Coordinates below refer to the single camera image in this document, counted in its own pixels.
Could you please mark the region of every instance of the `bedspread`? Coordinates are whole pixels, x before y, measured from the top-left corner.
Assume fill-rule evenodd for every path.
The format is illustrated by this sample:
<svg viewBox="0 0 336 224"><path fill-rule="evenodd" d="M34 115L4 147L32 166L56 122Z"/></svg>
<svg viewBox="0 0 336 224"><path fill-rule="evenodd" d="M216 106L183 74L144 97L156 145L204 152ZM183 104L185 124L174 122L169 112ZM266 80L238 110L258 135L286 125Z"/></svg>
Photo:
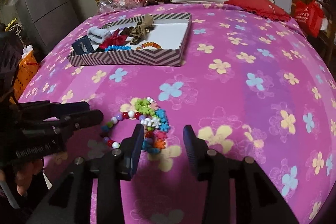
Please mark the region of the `bedspread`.
<svg viewBox="0 0 336 224"><path fill-rule="evenodd" d="M71 43L91 26L145 13L192 14L181 67L102 65L73 67ZM87 19L43 60L21 102L85 100L108 121L150 96L166 110L171 130L156 157L142 152L136 176L122 182L127 224L200 223L206 183L189 172L182 129L226 156L252 156L300 223L309 223L335 182L335 82L296 22L272 22L223 4L167 4ZM136 120L119 122L121 141ZM109 148L100 127L75 132L68 151L46 157L54 180L77 156L100 157ZM95 223L95 209L92 209Z"/></svg>

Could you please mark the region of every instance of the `purple bead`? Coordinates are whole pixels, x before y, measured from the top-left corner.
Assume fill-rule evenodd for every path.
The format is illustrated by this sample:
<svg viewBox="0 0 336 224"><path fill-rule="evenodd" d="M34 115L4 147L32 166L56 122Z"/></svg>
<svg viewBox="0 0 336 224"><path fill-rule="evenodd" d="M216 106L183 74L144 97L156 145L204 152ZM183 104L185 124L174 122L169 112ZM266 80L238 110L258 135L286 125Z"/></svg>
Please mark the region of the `purple bead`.
<svg viewBox="0 0 336 224"><path fill-rule="evenodd" d="M109 137L104 137L104 138L103 138L103 142L104 142L104 143L107 143L107 142L109 141L109 139L110 139Z"/></svg>
<svg viewBox="0 0 336 224"><path fill-rule="evenodd" d="M121 113L118 113L116 115L116 118L118 119L118 121L122 121L124 119Z"/></svg>
<svg viewBox="0 0 336 224"><path fill-rule="evenodd" d="M152 139L152 138L145 138L145 141L146 141L148 144L153 144L153 139Z"/></svg>

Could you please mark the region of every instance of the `blue flower print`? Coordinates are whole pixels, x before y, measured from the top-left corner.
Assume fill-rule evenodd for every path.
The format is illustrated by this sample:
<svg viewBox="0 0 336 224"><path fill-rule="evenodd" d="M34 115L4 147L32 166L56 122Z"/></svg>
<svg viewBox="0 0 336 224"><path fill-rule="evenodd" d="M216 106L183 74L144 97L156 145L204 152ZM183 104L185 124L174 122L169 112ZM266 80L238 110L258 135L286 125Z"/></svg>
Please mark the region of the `blue flower print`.
<svg viewBox="0 0 336 224"><path fill-rule="evenodd" d="M239 30L242 30L242 31L245 31L245 27L242 27L240 25L236 25L235 26L236 29L239 29Z"/></svg>
<svg viewBox="0 0 336 224"><path fill-rule="evenodd" d="M327 162L325 163L327 167L327 176L330 174L330 170L333 168L333 155L331 154L329 158L327 158Z"/></svg>
<svg viewBox="0 0 336 224"><path fill-rule="evenodd" d="M52 86L49 88L49 90L47 91L47 93L48 93L48 94L49 94L49 93L52 93L52 92L54 91L56 85L57 85L57 84L52 85Z"/></svg>
<svg viewBox="0 0 336 224"><path fill-rule="evenodd" d="M205 29L194 30L194 34L201 34L201 33L206 33L206 30Z"/></svg>
<svg viewBox="0 0 336 224"><path fill-rule="evenodd" d="M309 112L307 115L303 115L303 121L306 123L307 133L310 133L311 130L315 127L313 114Z"/></svg>
<svg viewBox="0 0 336 224"><path fill-rule="evenodd" d="M290 174L284 174L281 181L284 187L281 190L281 195L286 196L289 193L289 190L295 190L298 184L298 180L296 179L297 175L297 167L293 166L291 168Z"/></svg>
<svg viewBox="0 0 336 224"><path fill-rule="evenodd" d="M261 48L257 49L258 52L261 52L263 56L274 58L274 55L271 54L268 50L263 50Z"/></svg>
<svg viewBox="0 0 336 224"><path fill-rule="evenodd" d="M320 84L323 83L323 80L321 79L321 76L320 76L320 75L316 75L315 77L316 77L317 81L318 81Z"/></svg>
<svg viewBox="0 0 336 224"><path fill-rule="evenodd" d="M246 83L248 86L255 86L260 91L263 91L265 89L262 85L262 83L264 82L263 79L259 77L256 78L255 75L250 72L247 74L247 78L248 80L246 80Z"/></svg>
<svg viewBox="0 0 336 224"><path fill-rule="evenodd" d="M270 40L276 40L275 37L272 36L272 35L270 35L270 34L267 34L266 36L268 36L268 38L269 38Z"/></svg>
<svg viewBox="0 0 336 224"><path fill-rule="evenodd" d="M165 101L169 99L169 96L172 97L180 97L182 95L182 91L180 88L183 86L183 82L175 82L172 85L167 83L162 84L159 89L162 92L159 94L159 101Z"/></svg>
<svg viewBox="0 0 336 224"><path fill-rule="evenodd" d="M126 74L127 74L127 71L123 70L122 68L117 68L114 74L110 75L109 79L110 80L114 79L116 83L119 83L122 81L123 76L125 76Z"/></svg>

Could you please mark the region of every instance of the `screw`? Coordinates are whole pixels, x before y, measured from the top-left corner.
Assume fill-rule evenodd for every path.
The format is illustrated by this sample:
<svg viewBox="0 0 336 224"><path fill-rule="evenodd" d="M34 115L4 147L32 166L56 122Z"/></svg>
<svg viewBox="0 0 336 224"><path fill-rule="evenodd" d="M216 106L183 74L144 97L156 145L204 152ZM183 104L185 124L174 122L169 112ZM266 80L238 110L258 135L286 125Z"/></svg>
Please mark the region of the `screw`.
<svg viewBox="0 0 336 224"><path fill-rule="evenodd" d="M246 163L248 163L248 164L252 164L252 163L254 163L254 158L252 158L252 157L245 157L245 162Z"/></svg>
<svg viewBox="0 0 336 224"><path fill-rule="evenodd" d="M120 154L121 154L121 150L119 148L116 148L116 149L112 150L112 155L119 156Z"/></svg>
<svg viewBox="0 0 336 224"><path fill-rule="evenodd" d="M76 165L79 165L79 164L82 164L84 162L84 159L82 157L78 157L75 159L75 164Z"/></svg>
<svg viewBox="0 0 336 224"><path fill-rule="evenodd" d="M214 150L214 149L208 149L208 150L207 150L207 154L208 154L210 157L214 157L214 156L216 156L217 151Z"/></svg>

